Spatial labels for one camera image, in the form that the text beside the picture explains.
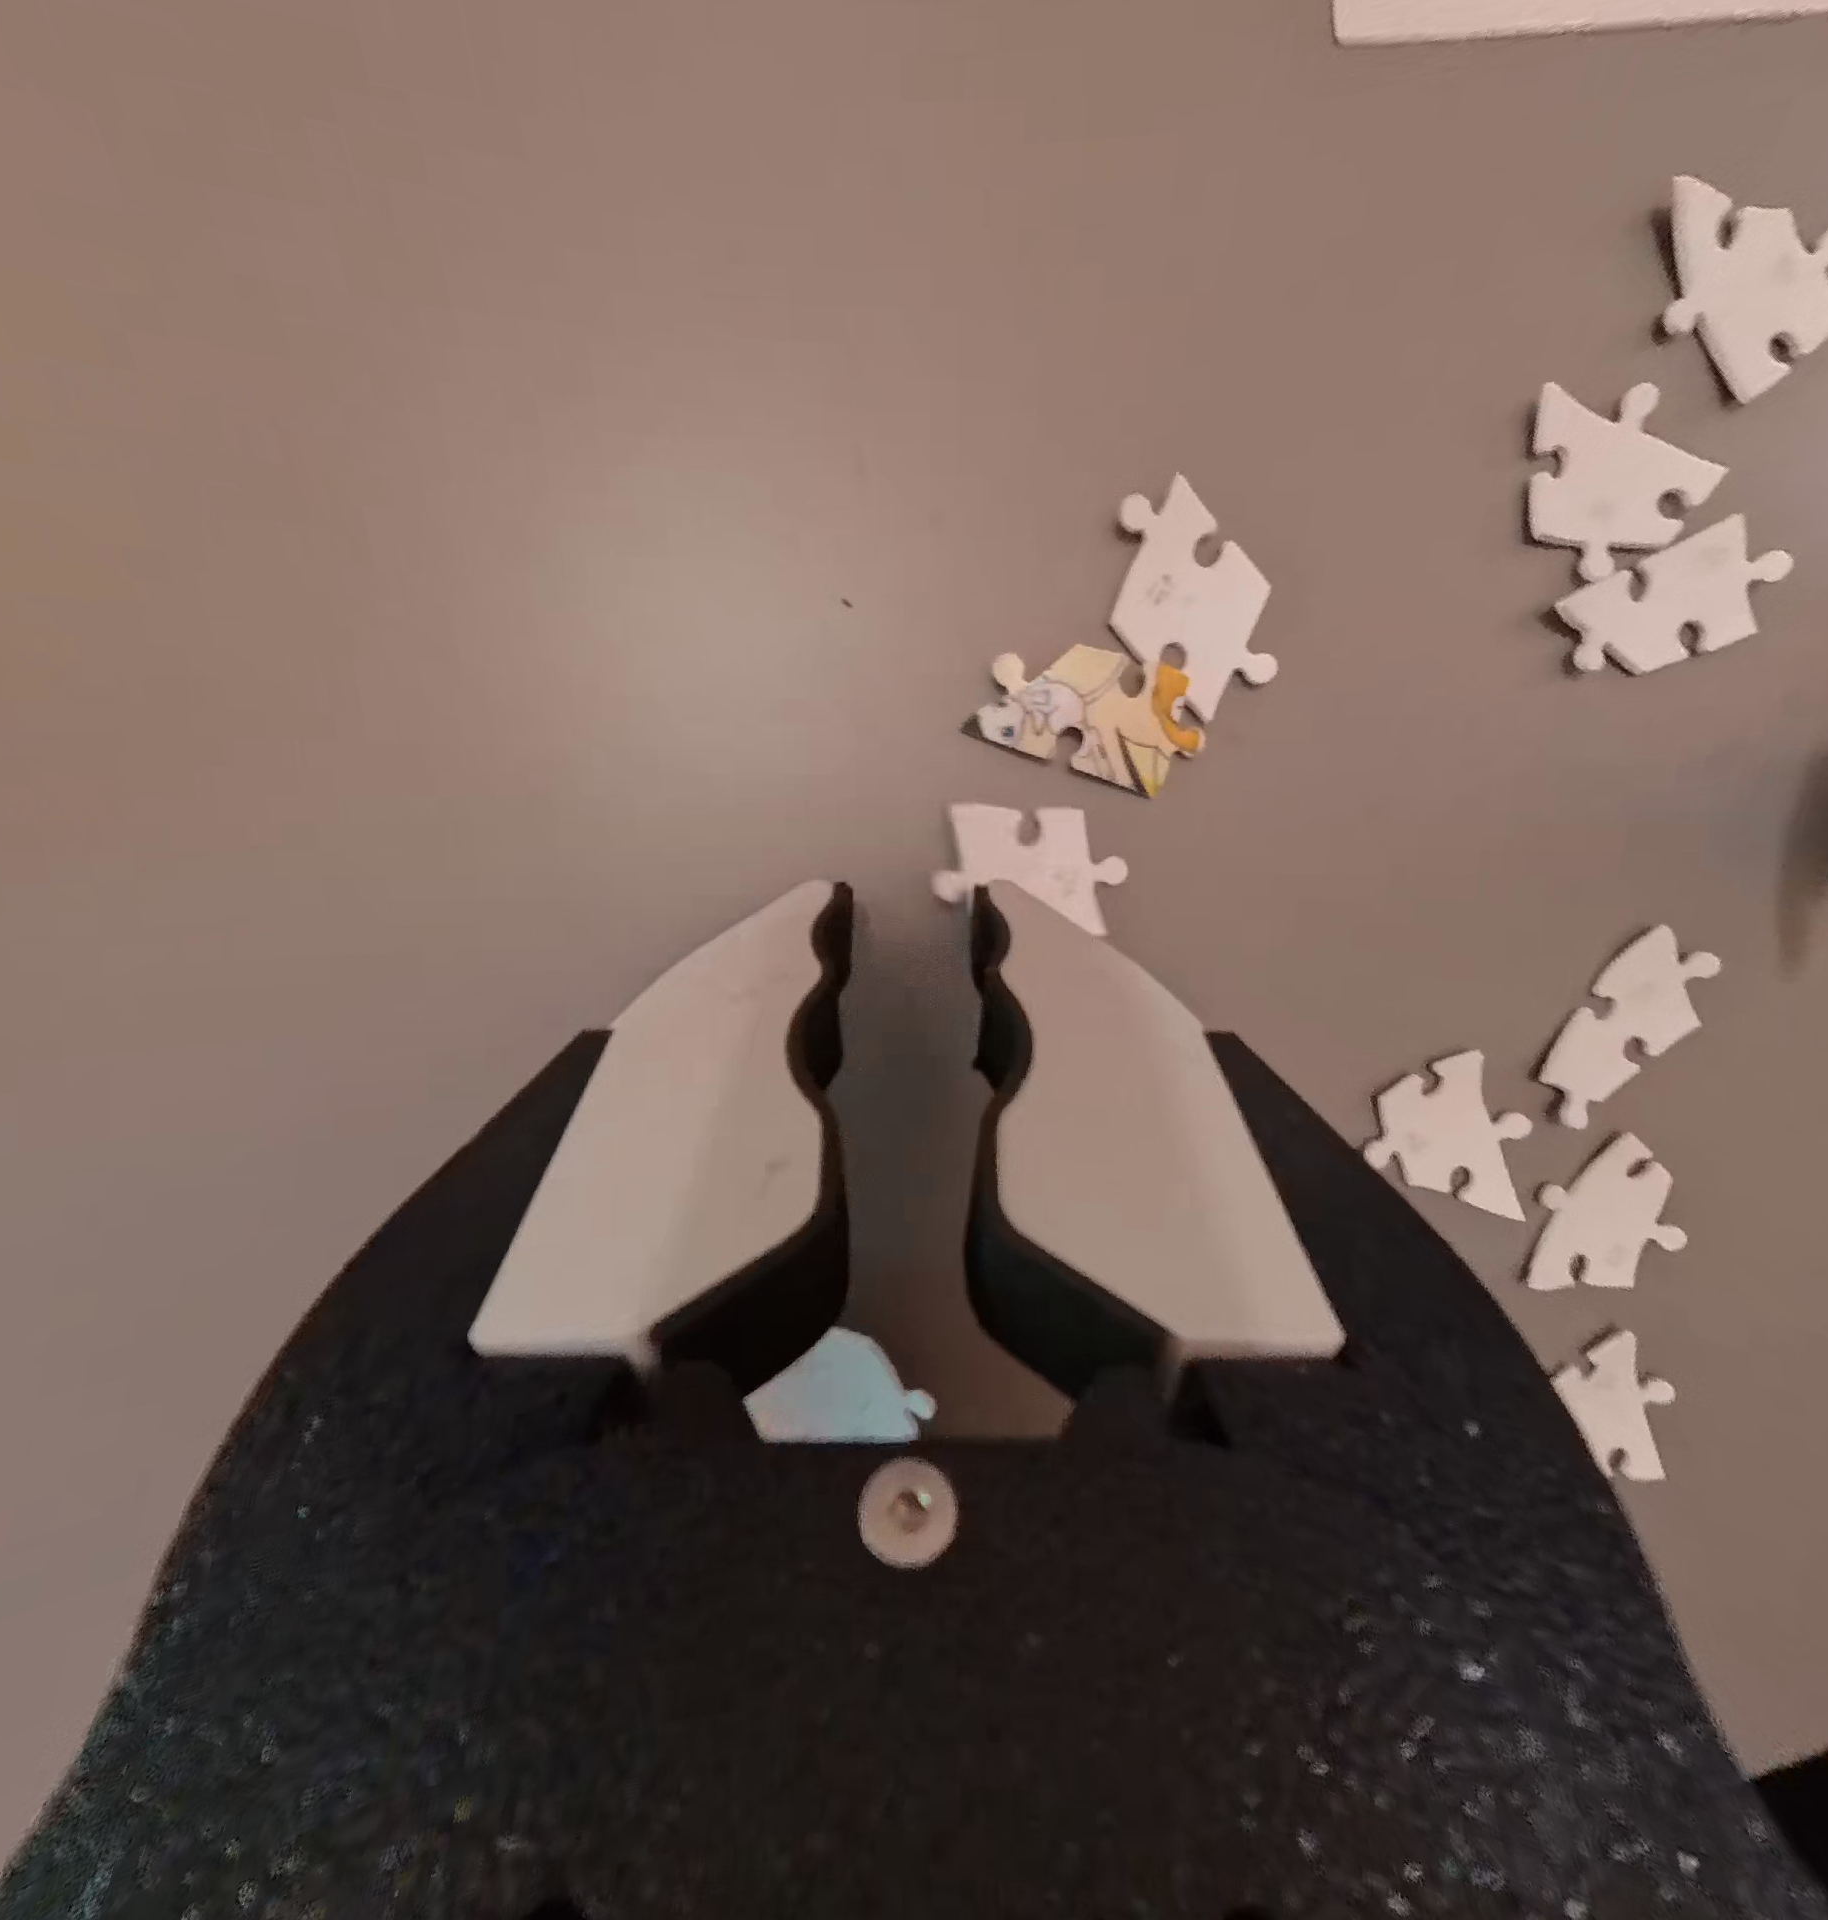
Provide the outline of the yellow printed puzzle piece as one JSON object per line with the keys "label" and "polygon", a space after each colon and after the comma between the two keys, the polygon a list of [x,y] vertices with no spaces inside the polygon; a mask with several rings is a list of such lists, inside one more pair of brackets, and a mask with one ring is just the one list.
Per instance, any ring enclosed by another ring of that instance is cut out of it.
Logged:
{"label": "yellow printed puzzle piece", "polygon": [[1023,658],[993,661],[998,698],[975,708],[963,734],[1000,751],[1051,763],[1071,739],[1071,772],[1144,800],[1155,798],[1179,759],[1207,746],[1190,724],[1188,675],[1170,662],[1144,667],[1097,645],[1073,645],[1037,674]]}

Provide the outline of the white puzzle pieces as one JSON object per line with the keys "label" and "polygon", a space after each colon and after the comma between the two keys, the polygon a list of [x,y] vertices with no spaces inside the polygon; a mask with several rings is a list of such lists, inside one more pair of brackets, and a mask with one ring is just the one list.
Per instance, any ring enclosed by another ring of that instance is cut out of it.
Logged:
{"label": "white puzzle pieces", "polygon": [[[1669,247],[1676,298],[1661,318],[1669,337],[1692,333],[1737,404],[1764,397],[1828,340],[1828,229],[1806,247],[1785,209],[1733,205],[1706,181],[1672,181]],[[1680,510],[1699,508],[1726,467],[1647,431],[1656,385],[1628,388],[1612,416],[1550,382],[1536,404],[1526,480],[1526,528],[1541,544],[1572,551],[1578,588],[1553,618],[1570,638],[1576,675],[1615,667],[1655,675],[1756,637],[1756,585],[1781,580],[1784,551],[1754,553],[1733,512],[1695,534]],[[1687,950],[1652,925],[1619,950],[1570,1010],[1536,1065],[1553,1118],[1585,1130],[1595,1113],[1645,1064],[1699,1029],[1692,983],[1721,961]],[[1491,1115],[1477,1051],[1409,1073],[1376,1098],[1379,1134],[1366,1158],[1401,1165],[1409,1187],[1452,1191],[1472,1206],[1521,1219],[1503,1140],[1521,1138],[1521,1115]],[[1634,1289],[1647,1246],[1676,1252],[1687,1237],[1664,1218],[1669,1173],[1634,1134],[1596,1148],[1564,1186],[1545,1186],[1541,1234],[1526,1285]],[[832,1331],[803,1360],[747,1400],[773,1443],[897,1443],[915,1438],[933,1403],[902,1388],[878,1345]]]}

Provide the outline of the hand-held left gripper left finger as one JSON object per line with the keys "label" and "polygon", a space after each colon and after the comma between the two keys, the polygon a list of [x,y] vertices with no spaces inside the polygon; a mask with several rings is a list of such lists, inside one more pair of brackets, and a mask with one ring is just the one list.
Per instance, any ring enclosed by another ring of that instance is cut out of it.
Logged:
{"label": "hand-held left gripper left finger", "polygon": [[475,1357],[778,1373],[830,1328],[850,945],[850,888],[808,879],[616,1018],[470,1327]]}

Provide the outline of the single white puzzle piece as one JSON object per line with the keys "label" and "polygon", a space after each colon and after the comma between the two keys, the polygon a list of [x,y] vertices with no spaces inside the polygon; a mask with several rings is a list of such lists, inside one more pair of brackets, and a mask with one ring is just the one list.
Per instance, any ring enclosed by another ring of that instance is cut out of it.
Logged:
{"label": "single white puzzle piece", "polygon": [[1124,856],[1092,856],[1081,808],[949,803],[949,832],[954,863],[927,880],[940,902],[963,904],[978,889],[1010,884],[1085,933],[1107,934],[1097,894],[1125,884],[1131,870]]}

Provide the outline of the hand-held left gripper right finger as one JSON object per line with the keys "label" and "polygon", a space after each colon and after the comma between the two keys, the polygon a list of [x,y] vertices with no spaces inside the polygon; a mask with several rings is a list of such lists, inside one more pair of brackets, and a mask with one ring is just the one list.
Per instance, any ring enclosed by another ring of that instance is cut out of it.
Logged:
{"label": "hand-held left gripper right finger", "polygon": [[975,1319],[1026,1370],[1326,1360],[1343,1331],[1205,1025],[996,880],[972,896]]}

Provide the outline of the white printed instruction leaflet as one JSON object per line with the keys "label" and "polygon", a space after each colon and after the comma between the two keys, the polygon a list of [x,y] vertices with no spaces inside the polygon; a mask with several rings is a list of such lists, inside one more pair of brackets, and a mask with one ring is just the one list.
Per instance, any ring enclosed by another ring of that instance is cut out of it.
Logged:
{"label": "white printed instruction leaflet", "polygon": [[1331,3],[1337,46],[1450,46],[1828,19],[1828,3]]}

